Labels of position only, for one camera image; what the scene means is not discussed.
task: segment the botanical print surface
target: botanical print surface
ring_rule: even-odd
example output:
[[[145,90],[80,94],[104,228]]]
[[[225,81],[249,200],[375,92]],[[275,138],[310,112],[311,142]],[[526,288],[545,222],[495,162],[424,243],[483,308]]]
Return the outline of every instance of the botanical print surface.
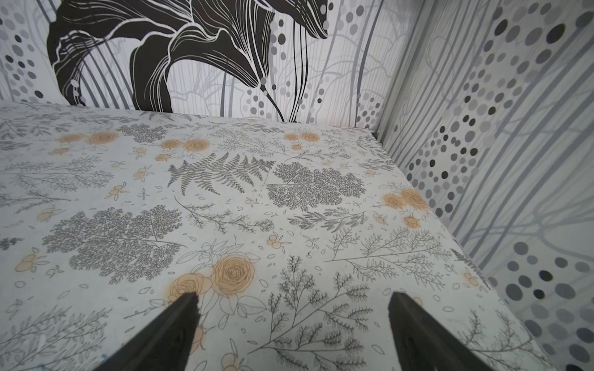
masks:
[[[552,368],[365,129],[0,111],[0,369],[92,369],[195,292],[188,370],[397,370],[393,291],[494,369]]]

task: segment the gray dot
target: gray dot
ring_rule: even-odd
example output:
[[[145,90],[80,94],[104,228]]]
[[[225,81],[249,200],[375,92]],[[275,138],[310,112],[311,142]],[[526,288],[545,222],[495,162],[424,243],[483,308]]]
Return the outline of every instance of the gray dot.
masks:
[[[533,320],[528,319],[526,322],[524,322],[524,326],[526,326],[532,335],[536,336],[537,338],[542,335],[542,328]]]
[[[526,15],[526,11],[527,11],[527,9],[524,5],[520,6],[514,13],[511,20],[513,20],[514,22],[518,22],[519,20],[522,19],[522,17],[524,17]]]
[[[578,272],[588,273],[590,271],[590,266],[584,262],[577,262],[575,267],[576,267],[576,271],[578,271]]]
[[[549,311],[539,304],[533,304],[530,307],[530,310],[532,311],[532,314],[534,314],[534,317],[538,319],[545,319],[549,316]]]
[[[19,45],[13,45],[12,50],[18,56],[23,56],[23,50],[19,47]]]
[[[505,287],[505,293],[507,294],[507,297],[515,302],[519,302],[523,296],[520,287],[514,283],[510,283]]]
[[[518,26],[518,25],[513,26],[507,32],[507,35],[505,36],[505,40],[510,43],[513,40],[515,40],[519,34],[520,34],[520,26]]]
[[[516,272],[518,269],[520,269],[520,265],[515,261],[510,261],[507,263],[507,269],[509,269],[512,272]]]
[[[566,324],[572,323],[573,319],[575,318],[573,313],[571,313],[569,310],[563,309],[563,308],[557,309],[557,311],[555,312],[555,316],[557,316],[559,321],[565,322]]]
[[[580,362],[590,362],[590,353],[581,345],[572,344],[569,346],[569,354]]]
[[[557,340],[564,340],[569,336],[567,330],[560,324],[550,324],[548,329],[549,333]]]
[[[555,286],[555,292],[563,299],[573,299],[576,296],[576,291],[573,287],[566,283],[559,283]]]
[[[539,55],[536,56],[536,64],[544,63],[550,57],[551,57],[551,51],[549,49],[545,49],[545,50],[541,51],[541,53]]]
[[[526,46],[534,45],[538,39],[542,36],[542,28],[537,27],[534,30],[530,31],[528,35],[526,35]]]
[[[543,344],[542,348],[550,355],[555,354],[555,348],[553,348],[550,344]]]
[[[516,242],[514,244],[514,251],[519,255],[526,255],[528,253],[528,244],[526,242]]]
[[[589,328],[580,327],[579,329],[577,329],[576,335],[584,343],[594,343],[594,332],[592,332],[592,330],[590,330]]]
[[[580,318],[584,321],[594,325],[594,310],[588,308],[580,309]]]

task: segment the orange rose drawing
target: orange rose drawing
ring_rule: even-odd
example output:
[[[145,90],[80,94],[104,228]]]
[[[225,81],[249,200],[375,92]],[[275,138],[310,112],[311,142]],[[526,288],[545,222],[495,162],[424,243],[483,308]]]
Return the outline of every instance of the orange rose drawing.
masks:
[[[178,148],[182,146],[183,143],[177,139],[167,139],[161,143],[161,148],[165,148],[166,150],[173,150],[174,148]]]
[[[83,139],[83,134],[66,134],[58,138],[58,141],[62,143],[72,143]]]
[[[245,254],[224,256],[213,268],[213,289],[225,297],[242,293],[252,283],[254,271],[254,265]]]
[[[405,189],[400,193],[405,202],[417,210],[427,210],[429,205],[421,198],[416,189]]]
[[[190,139],[184,144],[184,149],[189,152],[200,152],[209,146],[210,144],[206,139]]]
[[[417,218],[415,218],[414,216],[410,215],[407,216],[405,218],[405,224],[410,227],[410,228],[418,228],[421,226],[421,224],[419,223],[419,220]]]
[[[299,139],[299,135],[293,134],[293,133],[288,133],[288,134],[285,134],[285,139],[288,140],[288,141],[294,142],[297,139]]]
[[[394,196],[393,194],[387,194],[383,196],[382,200],[386,205],[394,209],[404,209],[404,207],[406,206],[404,198]]]
[[[301,134],[301,138],[303,138],[304,140],[308,141],[308,142],[317,142],[320,140],[320,136],[317,135],[316,133],[302,133]]]
[[[184,274],[171,284],[167,299],[174,302],[185,293],[196,293],[202,295],[212,286],[212,282],[201,274]]]
[[[106,144],[118,139],[118,135],[110,132],[99,132],[88,137],[89,144]]]

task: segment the patterned wall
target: patterned wall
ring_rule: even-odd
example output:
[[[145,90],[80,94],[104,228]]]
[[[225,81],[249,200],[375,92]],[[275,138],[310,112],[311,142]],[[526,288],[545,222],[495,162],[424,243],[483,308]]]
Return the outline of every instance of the patterned wall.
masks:
[[[594,367],[594,1],[445,1],[380,138],[562,370]]]
[[[156,3],[3,1],[0,99],[374,129],[420,9],[414,0]]]

